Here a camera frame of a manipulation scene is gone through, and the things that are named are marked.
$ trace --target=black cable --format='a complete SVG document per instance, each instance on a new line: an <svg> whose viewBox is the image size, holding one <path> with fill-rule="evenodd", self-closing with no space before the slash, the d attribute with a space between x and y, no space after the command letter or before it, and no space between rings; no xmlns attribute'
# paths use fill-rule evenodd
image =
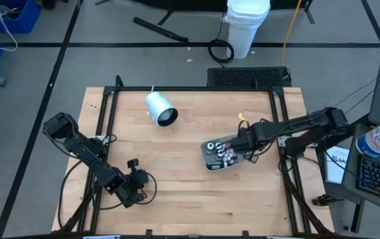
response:
<svg viewBox="0 0 380 239"><path fill-rule="evenodd" d="M119 203L119 204L116 204L114 206L108 206L108 207L105 207L105 208L98 208L98 210L111 210L111 209L114 209L114 208L117 208L118 206L121 206L123 203Z"/></svg>
<svg viewBox="0 0 380 239"><path fill-rule="evenodd" d="M316 160L310 159L310 158L308 158L308 157L302 156L301 158L302 158L302 159L309 160L309 161L312 161L312 162L316 163L318 166L320 165Z"/></svg>
<svg viewBox="0 0 380 239"><path fill-rule="evenodd" d="M79 157L76 157L75 155L71 155L70 153L66 152L64 149L62 149L60 146L57 145L57 143L61 143L53 138L51 138L51 136L47 135L48 136L48 139L50 140L50 142L60 151L62 152L63 154L65 154L66 156L68 157L72 157L74 159L78 159L78 160L81 160Z"/></svg>
<svg viewBox="0 0 380 239"><path fill-rule="evenodd" d="M242 125L244 122L247 124L247 129L250 127L250 123L249 123L247 120L241 120L241 121L238 123L238 128L237 128L237 136L238 136L238 137L240 137L240 128L241 128L241 125Z"/></svg>
<svg viewBox="0 0 380 239"><path fill-rule="evenodd" d="M341 169L343 169L344 172L347 172L349 173L350 175L354 176L355 179L361 183L365 183L368 187L371 187L371 189L374 190L374 192L377 192L380 194L380 191L376 189L376 186L372 185L371 183L368 183L367 181L363 180L363 179L360 179L355 173L351 172L350 170L346 169L345 167L341 166L340 164L338 164L327 152L327 149L322 146L324 148L324 152L325 154Z"/></svg>
<svg viewBox="0 0 380 239"><path fill-rule="evenodd" d="M349 113L351 110L353 110L358 104L360 104L362 101L364 101L371 93L374 91L370 91L365 97L362 98L362 100L358 101L354 106L352 106L348 111L344 112L344 114Z"/></svg>
<svg viewBox="0 0 380 239"><path fill-rule="evenodd" d="M74 159L77 159L79 160L73 167L71 167L69 169L69 171L66 173L66 175L64 176L64 179L63 179L63 182L62 182L62 186L60 187L60 198L58 200L58 208L57 208L57 221L58 221L58 225L60 226L60 228L63 227L62 225L62 221L61 221L61 216L60 216L60 213L61 213L61 208L62 208L62 201L63 201L63 190L64 190L64 185L66 184L66 180L67 178L69 177L70 173L80 164L82 163L81 160L84 160L82 158L79 158L79 157L76 157L75 155L71 155L70 153L66 152L65 150L63 150L60 146L57 145L57 143L60 143L62 144L62 142L58 141L58 140L55 140L53 139L50 135L44 133L48 139L50 140L50 142L60 151L62 152L63 154L65 154L66 156L68 157L72 157ZM115 139L110 139L109 142L107 142L107 144L110 144L110 143L113 143L114 141L117 140L117 136L114 135L114 134L110 134L110 136L114 136Z"/></svg>
<svg viewBox="0 0 380 239"><path fill-rule="evenodd" d="M157 194L157 181L156 181L156 179L150 173L148 173L146 171L144 171L144 173L146 173L148 176L150 176L153 179L153 181L155 182L155 193L154 193L153 197L149 201L147 201L147 202L137 202L136 204L138 204L138 205L147 205L147 204L149 204L150 202L152 202L155 199L156 194Z"/></svg>
<svg viewBox="0 0 380 239"><path fill-rule="evenodd" d="M346 98L344 98L343 100L340 100L340 101L339 101L334 107L338 106L340 103L342 103L342 102L344 102L345 100L347 100L350 96L356 94L356 93L359 92L360 90L362 90L362 89L364 89L365 87L369 86L369 85L370 85L372 82L374 82L375 80L376 80L376 78L373 79L372 81L370 81L368 84L366 84L366 85L362 86L361 88L357 89L355 92L349 94L348 96L346 96Z"/></svg>
<svg viewBox="0 0 380 239"><path fill-rule="evenodd" d="M223 25L223 16L225 16L225 11L222 12L222 18L221 18L221 25L219 27L219 32L218 32L218 36L214 39L214 40L211 40L210 43L211 45L208 46L208 52L209 52L209 55L217 62L219 63L222 68L225 68L225 66L222 64L222 63L230 63L232 62L232 60L234 60L234 48L231 46L231 44L229 44L228 42L224 41L224 40L221 40L219 39L220 35L221 35L221 32L222 32L222 25ZM216 57L213 52L212 52L212 47L213 46L224 46L224 47L228 47L229 51L231 52L231 56L228 57L228 58L225 58L225 59L221 59L221 58L218 58Z"/></svg>
<svg viewBox="0 0 380 239"><path fill-rule="evenodd" d="M281 168L281 162L282 162L281 160L278 162L278 170L281 173L288 173L293 169L294 164L292 164L291 167L289 169L287 169L287 171L284 172L283 169Z"/></svg>
<svg viewBox="0 0 380 239"><path fill-rule="evenodd" d="M62 186L60 187L60 199L58 200L58 208L57 208L57 221L58 221L58 225L60 226L60 228L63 227L62 225L62 219L61 219L61 208L62 208L62 200L63 200L63 189L64 189L64 185L66 184L66 180L67 178L69 177L70 173L80 164L82 163L82 161L78 161L75 165L73 165L73 167L71 167L69 169L69 171L66 173L66 176L64 176L64 179L63 179L63 182L62 182Z"/></svg>

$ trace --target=computer keyboard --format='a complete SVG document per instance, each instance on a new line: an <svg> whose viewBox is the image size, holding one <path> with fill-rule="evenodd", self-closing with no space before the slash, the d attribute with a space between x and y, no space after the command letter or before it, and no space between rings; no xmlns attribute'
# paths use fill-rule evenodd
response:
<svg viewBox="0 0 380 239"><path fill-rule="evenodd" d="M380 196L380 163L361 156L358 169L358 177L364 182L357 181L357 187Z"/></svg>
<svg viewBox="0 0 380 239"><path fill-rule="evenodd" d="M209 86L290 86L290 77L285 67L254 67L254 68L209 68Z"/></svg>

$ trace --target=yellow cable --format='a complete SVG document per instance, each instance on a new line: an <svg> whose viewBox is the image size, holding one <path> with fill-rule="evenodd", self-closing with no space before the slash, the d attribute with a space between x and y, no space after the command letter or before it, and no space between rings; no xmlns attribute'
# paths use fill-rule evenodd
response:
<svg viewBox="0 0 380 239"><path fill-rule="evenodd" d="M290 28L288 29L287 36L285 37L283 52L281 53L281 66L283 66L283 63L284 63L285 46L287 45L288 38L290 37L291 29L293 28L293 23L294 23L294 20L296 19L298 9L300 8L301 3L302 3L302 0L298 0L296 11L294 12L293 19L291 19Z"/></svg>

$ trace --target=desk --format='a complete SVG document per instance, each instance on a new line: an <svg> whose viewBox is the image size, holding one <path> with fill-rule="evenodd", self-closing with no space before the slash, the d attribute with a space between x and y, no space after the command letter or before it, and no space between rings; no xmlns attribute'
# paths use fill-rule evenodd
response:
<svg viewBox="0 0 380 239"><path fill-rule="evenodd" d="M350 146L350 152L348 156L348 161L346 163L346 169L348 171L356 173L358 170L358 162L359 162L359 155L360 153L356 149L356 144L355 141L356 139L368 131L370 131L371 128L367 127L365 125L357 125L355 129L355 134L353 135L352 143ZM380 163L380 157L378 158L371 158L372 161L376 161ZM380 206L380 197L368 192L365 192L363 190L359 190L356 187L357 184L357 179L353 176L350 175L349 173L344 173L343 180L342 180L342 185L349 191L359 195L361 198L367 199L368 201L376 204L377 206Z"/></svg>
<svg viewBox="0 0 380 239"><path fill-rule="evenodd" d="M162 92L179 111L178 119L169 127L155 126L147 116L148 93L119 92L113 125L117 141L111 144L107 161L128 173L126 162L138 158L140 168L156 177L156 199L145 206L100 211L97 234L144 234L146 229L152 229L154 235L240 236L242 230L253 236L292 234L283 178L277 169L276 143L256 164L246 162L215 173L206 170L200 152L201 142L235 134L240 112L250 122L261 118L272 121L267 92ZM102 94L103 88L86 90L78 121L85 135L95 132ZM306 114L300 88L285 88L285 100L290 118ZM313 149L307 150L306 156L316 159ZM75 163L75 159L70 159L68 169ZM299 169L307 203L324 225L334 231L330 209L311 203L311 199L324 194L317 164L301 159ZM81 164L66 183L63 221L80 204L87 172L88 168ZM153 182L146 188L150 197ZM116 196L103 192L102 207L117 203ZM294 205L298 230L302 232L300 209L295 200ZM90 213L87 213L85 229L89 228L89 221ZM52 229L58 229L56 220Z"/></svg>

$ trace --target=black clamp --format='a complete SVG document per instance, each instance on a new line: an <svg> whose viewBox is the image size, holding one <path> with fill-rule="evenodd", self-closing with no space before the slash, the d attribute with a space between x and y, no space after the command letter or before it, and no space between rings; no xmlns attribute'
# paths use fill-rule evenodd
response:
<svg viewBox="0 0 380 239"><path fill-rule="evenodd" d="M153 230L147 229L145 230L145 239L151 239L153 238Z"/></svg>
<svg viewBox="0 0 380 239"><path fill-rule="evenodd" d="M243 231L241 239L250 239L249 231Z"/></svg>
<svg viewBox="0 0 380 239"><path fill-rule="evenodd" d="M200 239L200 235L188 235L187 239Z"/></svg>

